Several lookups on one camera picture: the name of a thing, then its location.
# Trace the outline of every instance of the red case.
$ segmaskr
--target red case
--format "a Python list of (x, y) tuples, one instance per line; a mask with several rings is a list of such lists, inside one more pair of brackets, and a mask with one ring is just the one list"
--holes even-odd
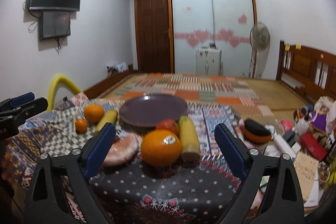
[(302, 148), (306, 148), (309, 153), (319, 161), (322, 161), (327, 155), (326, 150), (310, 132), (303, 134), (300, 137), (299, 143)]

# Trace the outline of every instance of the standing fan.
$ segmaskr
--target standing fan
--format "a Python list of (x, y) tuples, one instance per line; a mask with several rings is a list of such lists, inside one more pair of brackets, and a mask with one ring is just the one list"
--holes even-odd
[(253, 52), (254, 51), (257, 51), (257, 52), (264, 51), (268, 47), (270, 43), (270, 39), (271, 37), (269, 35), (269, 31), (265, 23), (262, 23), (260, 21), (254, 24), (250, 32), (250, 43), (252, 46), (252, 56), (251, 56), (251, 63), (250, 63), (250, 69), (249, 69), (249, 77), (251, 77), (251, 72), (250, 72), (251, 67), (252, 68), (254, 67), (253, 65), (254, 65), (254, 62), (256, 61), (256, 60), (253, 60)]

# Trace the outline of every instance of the door frame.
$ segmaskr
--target door frame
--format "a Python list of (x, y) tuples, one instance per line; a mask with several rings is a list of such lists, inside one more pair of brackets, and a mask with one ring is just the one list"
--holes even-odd
[[(254, 15), (254, 24), (256, 24), (257, 21), (257, 5), (255, 0), (252, 0), (252, 6), (253, 6), (253, 15)], [(172, 10), (172, 0), (168, 0), (168, 20), (169, 20), (169, 44), (170, 44), (170, 70), (171, 73), (175, 73), (175, 62), (174, 62), (174, 31), (173, 31), (173, 10)], [(252, 78), (254, 78), (255, 75), (255, 69), (257, 64), (257, 51), (254, 51), (253, 53), (253, 71), (252, 71)]]
[[(168, 24), (169, 24), (169, 30), (170, 30), (169, 3), (171, 6), (171, 0), (167, 0), (167, 2), (168, 2)], [(138, 29), (138, 1), (137, 0), (134, 0), (134, 17), (135, 17), (135, 43), (136, 43), (136, 56), (137, 56), (137, 61), (138, 61), (138, 70), (139, 72), (142, 72), (141, 71), (141, 60), (140, 60), (139, 29)], [(171, 58), (172, 58), (172, 53), (171, 53), (171, 45), (170, 45), (170, 73), (173, 73), (173, 70), (171, 69)]]

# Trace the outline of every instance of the human hand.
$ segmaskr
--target human hand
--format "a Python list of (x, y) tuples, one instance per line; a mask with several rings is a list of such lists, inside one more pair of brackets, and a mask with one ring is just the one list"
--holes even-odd
[[(8, 145), (12, 141), (12, 138), (8, 138), (5, 141), (6, 145)], [(14, 182), (13, 163), (11, 162), (11, 154), (8, 148), (6, 148), (6, 153), (4, 157), (1, 159), (1, 168), (2, 168), (1, 178), (5, 181), (8, 181), (9, 183), (13, 183)]]

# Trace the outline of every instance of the wooden door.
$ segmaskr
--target wooden door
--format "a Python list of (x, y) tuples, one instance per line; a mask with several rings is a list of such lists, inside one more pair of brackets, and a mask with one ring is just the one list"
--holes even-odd
[(135, 0), (136, 45), (140, 72), (170, 72), (167, 0)]

